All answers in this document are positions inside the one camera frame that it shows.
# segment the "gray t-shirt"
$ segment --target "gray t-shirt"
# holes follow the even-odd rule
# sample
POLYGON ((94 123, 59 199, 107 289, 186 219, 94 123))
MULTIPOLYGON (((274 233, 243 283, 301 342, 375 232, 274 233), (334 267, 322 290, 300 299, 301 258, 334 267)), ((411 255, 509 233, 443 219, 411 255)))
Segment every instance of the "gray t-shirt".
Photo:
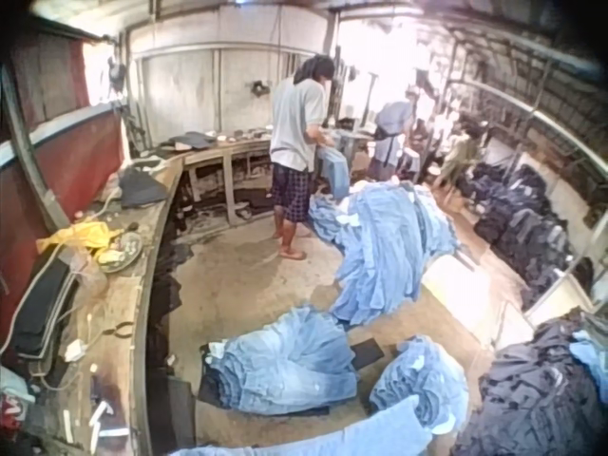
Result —
POLYGON ((273 138, 271 162, 297 171, 314 171, 315 144, 306 135, 309 125, 325 119, 325 89, 313 79, 294 85, 293 78, 282 81, 273 96, 273 138))

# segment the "red wall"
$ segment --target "red wall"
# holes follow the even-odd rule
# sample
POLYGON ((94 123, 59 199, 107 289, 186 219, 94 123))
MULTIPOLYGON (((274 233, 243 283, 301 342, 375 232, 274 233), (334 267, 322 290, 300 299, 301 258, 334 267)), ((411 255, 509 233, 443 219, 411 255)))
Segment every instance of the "red wall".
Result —
MULTIPOLYGON (((120 118, 111 111, 36 144, 42 174, 71 219, 93 201, 122 156, 120 118)), ((21 167, 13 160, 0 171, 0 272, 9 285, 9 294, 0 292, 0 345, 28 286, 35 240, 47 235, 21 167)))

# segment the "person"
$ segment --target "person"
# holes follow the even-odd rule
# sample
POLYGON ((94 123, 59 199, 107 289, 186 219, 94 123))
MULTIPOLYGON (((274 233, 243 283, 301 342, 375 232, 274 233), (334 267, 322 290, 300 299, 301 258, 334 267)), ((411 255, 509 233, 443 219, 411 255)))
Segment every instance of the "person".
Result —
POLYGON ((321 131, 325 120, 325 87, 333 78, 333 60, 316 55, 282 81, 273 97, 273 164, 271 194, 275 204, 275 234, 281 239, 279 255, 301 260, 293 248, 298 223, 308 219, 314 152, 317 145, 333 145, 321 131))
POLYGON ((403 147, 399 137, 409 133, 415 117, 416 93, 408 91, 406 98, 385 105, 376 115, 376 145, 368 166, 368 177, 372 180, 388 181, 395 175, 403 147))
POLYGON ((441 173, 433 183, 433 189, 437 189, 447 182, 451 188, 456 183, 458 177, 467 168, 475 164, 479 159, 478 140, 480 132, 473 126, 466 126, 462 135, 456 136, 451 140, 451 148, 446 155, 441 173))

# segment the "checkered shorts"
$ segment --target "checkered shorts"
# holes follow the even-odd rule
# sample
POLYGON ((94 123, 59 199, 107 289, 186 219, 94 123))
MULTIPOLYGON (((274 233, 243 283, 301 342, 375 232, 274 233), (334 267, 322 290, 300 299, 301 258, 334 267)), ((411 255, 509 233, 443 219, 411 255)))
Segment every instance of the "checkered shorts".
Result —
POLYGON ((273 188, 275 205, 285 208, 285 219, 293 223, 308 220, 311 202, 311 173, 297 171, 282 164, 273 163, 273 188))

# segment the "workbench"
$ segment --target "workbench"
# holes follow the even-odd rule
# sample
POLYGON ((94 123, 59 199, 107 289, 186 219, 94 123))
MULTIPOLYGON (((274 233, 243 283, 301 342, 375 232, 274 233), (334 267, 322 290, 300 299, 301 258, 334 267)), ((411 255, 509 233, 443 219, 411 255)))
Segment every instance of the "workbench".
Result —
POLYGON ((196 186, 197 168, 212 162, 221 162, 224 175, 224 192, 226 194, 226 212, 230 226, 238 225, 239 218, 235 205, 235 185, 232 172, 232 160, 236 155, 244 155, 249 159, 270 153, 270 140, 243 140, 237 142, 220 142, 217 146, 186 155, 184 167, 188 171, 192 184, 194 201, 200 201, 200 192, 196 186))
POLYGON ((69 342, 77 338, 94 340, 101 331, 118 325, 122 327, 120 333, 123 338, 116 335, 98 337, 86 350, 84 358, 69 365, 60 386, 67 385, 66 388, 52 393, 49 404, 43 406, 45 415, 54 415, 48 421, 47 435, 43 439, 50 438, 67 454, 90 454, 92 428, 88 422, 94 411, 89 399, 92 365, 97 367, 95 375, 100 380, 103 399, 114 408, 113 423, 111 426, 107 423, 102 425, 102 430, 104 426, 130 428, 128 436, 100 439, 95 454, 152 454, 145 382, 147 319, 162 232, 180 181, 182 162, 182 158, 172 160, 155 176, 167 187, 168 198, 165 201, 144 208, 122 210, 118 215, 110 206, 106 214, 109 217, 102 218, 112 229, 126 228, 129 223, 138 222, 143 249, 134 264, 107 276, 108 287, 104 294, 92 297, 84 287, 79 287, 74 297, 71 307, 74 311, 62 333, 60 355, 69 342), (64 409, 68 409, 71 415, 72 445, 66 443, 64 409))

